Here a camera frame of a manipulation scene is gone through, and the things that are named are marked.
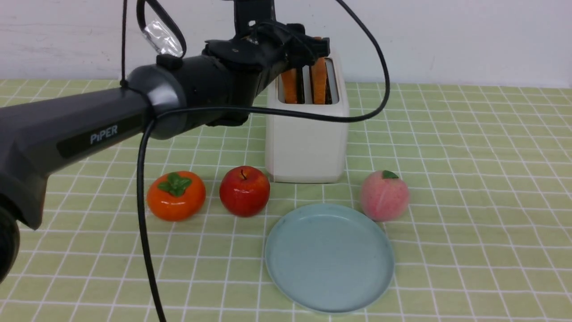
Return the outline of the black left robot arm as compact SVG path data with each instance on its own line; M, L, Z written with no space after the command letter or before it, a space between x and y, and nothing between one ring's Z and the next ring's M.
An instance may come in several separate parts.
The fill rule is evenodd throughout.
M118 88L1 108L1 278L20 231L41 225L47 180L60 169L145 130L167 140L200 126L241 126L249 106L282 72L330 54L328 38L275 20L271 0L236 0L235 36L208 40L193 57L160 54Z

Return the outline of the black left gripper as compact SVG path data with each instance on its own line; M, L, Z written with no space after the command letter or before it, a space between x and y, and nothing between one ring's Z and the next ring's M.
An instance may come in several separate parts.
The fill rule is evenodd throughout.
M329 57L330 40L312 37L303 24L276 20L273 0L234 0L235 36L209 39L204 55L236 71L276 71L312 66Z

